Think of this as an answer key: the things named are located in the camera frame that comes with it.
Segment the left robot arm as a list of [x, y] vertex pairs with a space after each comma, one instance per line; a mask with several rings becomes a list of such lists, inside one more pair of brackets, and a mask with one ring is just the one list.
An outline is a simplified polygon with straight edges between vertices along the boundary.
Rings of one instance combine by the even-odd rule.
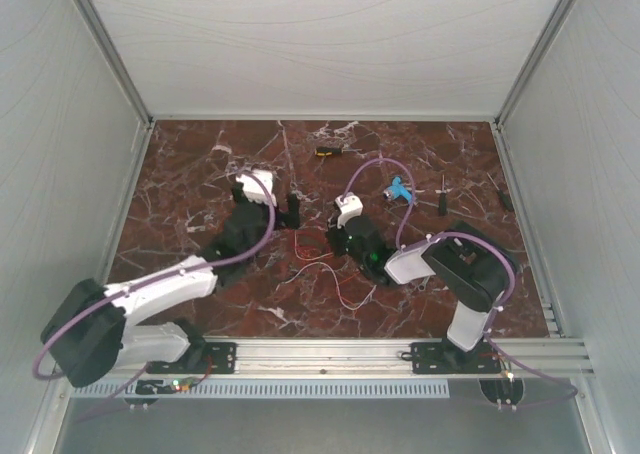
[[232, 193], [231, 214], [199, 253], [132, 281], [101, 285], [89, 278], [72, 288], [40, 335], [58, 376], [82, 388], [135, 364], [164, 363], [184, 372], [203, 365], [207, 343], [192, 325], [185, 320], [149, 325], [147, 319], [231, 287], [274, 231], [300, 226], [300, 200], [293, 193], [285, 211], [241, 182]]

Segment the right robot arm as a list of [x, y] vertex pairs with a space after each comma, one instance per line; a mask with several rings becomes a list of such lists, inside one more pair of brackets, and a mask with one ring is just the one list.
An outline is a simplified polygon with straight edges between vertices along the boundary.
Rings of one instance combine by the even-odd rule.
[[507, 249], [464, 221], [400, 249], [388, 245], [366, 215], [344, 224], [333, 216], [326, 238], [336, 256], [349, 256], [376, 286], [398, 287], [437, 277], [457, 299], [446, 337], [432, 348], [412, 348], [414, 371], [498, 372], [500, 364], [481, 363], [491, 312], [515, 289], [519, 262]]

